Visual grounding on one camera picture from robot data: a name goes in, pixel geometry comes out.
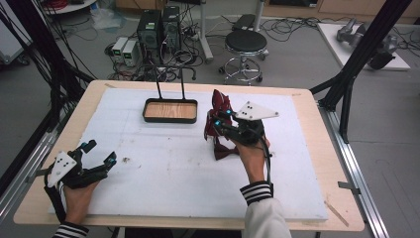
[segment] black and white striped sleeve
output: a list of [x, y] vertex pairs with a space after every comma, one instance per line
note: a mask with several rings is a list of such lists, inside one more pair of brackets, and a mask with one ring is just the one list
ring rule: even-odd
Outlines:
[[248, 205], [256, 201], [272, 198], [268, 182], [256, 181], [241, 188], [241, 193]]
[[84, 238], [89, 229], [69, 222], [62, 222], [52, 238]]

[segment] wooden table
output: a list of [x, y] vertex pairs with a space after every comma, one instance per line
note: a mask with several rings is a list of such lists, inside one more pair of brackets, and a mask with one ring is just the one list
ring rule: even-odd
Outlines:
[[[73, 150], [77, 147], [91, 116], [107, 88], [156, 89], [152, 82], [96, 80], [90, 83], [67, 125], [56, 141], [44, 168], [53, 163], [59, 150]], [[177, 83], [162, 83], [161, 90], [179, 90]], [[187, 91], [213, 91], [224, 93], [258, 93], [291, 96], [299, 122], [305, 136], [314, 170], [323, 193], [329, 219], [327, 221], [288, 222], [292, 230], [312, 231], [361, 231], [365, 228], [359, 208], [352, 192], [338, 187], [338, 181], [347, 181], [334, 150], [327, 129], [318, 111], [315, 100], [307, 89], [271, 88], [250, 86], [227, 86], [208, 84], [185, 84]], [[51, 202], [44, 192], [43, 178], [36, 178], [23, 202], [15, 213], [14, 220], [19, 224], [58, 224], [54, 214], [48, 213]], [[188, 218], [188, 217], [145, 217], [88, 215], [85, 225], [98, 226], [137, 226], [205, 229], [243, 229], [243, 219]]]

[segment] black computer tower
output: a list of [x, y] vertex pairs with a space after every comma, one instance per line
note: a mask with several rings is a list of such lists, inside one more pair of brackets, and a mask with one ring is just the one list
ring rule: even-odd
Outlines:
[[163, 32], [166, 50], [173, 53], [181, 50], [181, 29], [179, 22], [179, 7], [167, 6], [163, 9]]
[[145, 63], [162, 63], [163, 26], [160, 10], [145, 10], [137, 28]]

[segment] black stool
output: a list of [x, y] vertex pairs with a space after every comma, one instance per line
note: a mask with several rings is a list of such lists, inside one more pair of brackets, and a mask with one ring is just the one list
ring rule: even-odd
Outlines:
[[[229, 52], [239, 55], [229, 59], [225, 65], [219, 68], [220, 73], [226, 73], [225, 84], [228, 79], [246, 81], [248, 85], [251, 85], [252, 80], [263, 81], [260, 66], [252, 59], [248, 59], [248, 57], [260, 55], [264, 60], [263, 52], [266, 47], [266, 39], [263, 35], [248, 30], [234, 31], [226, 36], [225, 47]], [[236, 60], [239, 62], [238, 64], [231, 64]]]

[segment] white plastic piece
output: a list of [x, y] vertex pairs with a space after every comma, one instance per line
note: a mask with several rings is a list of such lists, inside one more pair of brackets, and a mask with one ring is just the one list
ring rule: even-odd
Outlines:
[[278, 115], [279, 114], [276, 111], [249, 101], [237, 112], [235, 116], [248, 121], [256, 121], [264, 118], [277, 117]]
[[77, 162], [72, 159], [66, 152], [60, 151], [56, 156], [55, 163], [52, 168], [52, 174], [49, 178], [49, 187], [54, 186], [60, 179], [75, 167]]

